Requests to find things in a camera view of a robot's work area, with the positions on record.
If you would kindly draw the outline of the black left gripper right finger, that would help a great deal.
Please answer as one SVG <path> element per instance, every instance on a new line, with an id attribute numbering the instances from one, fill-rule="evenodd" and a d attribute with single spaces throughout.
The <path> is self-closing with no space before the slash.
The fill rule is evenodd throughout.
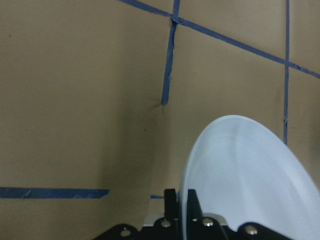
<path id="1" fill-rule="evenodd" d="M 197 222 L 203 217 L 198 195 L 195 189 L 189 189 L 187 195 L 187 221 Z"/>

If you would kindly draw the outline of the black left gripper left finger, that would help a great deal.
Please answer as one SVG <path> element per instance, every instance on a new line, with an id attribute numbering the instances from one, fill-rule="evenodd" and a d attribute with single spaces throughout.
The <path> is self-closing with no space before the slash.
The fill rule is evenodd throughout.
<path id="1" fill-rule="evenodd" d="M 167 220 L 178 218 L 178 201 L 174 188 L 167 188 L 164 190 L 164 217 Z"/>

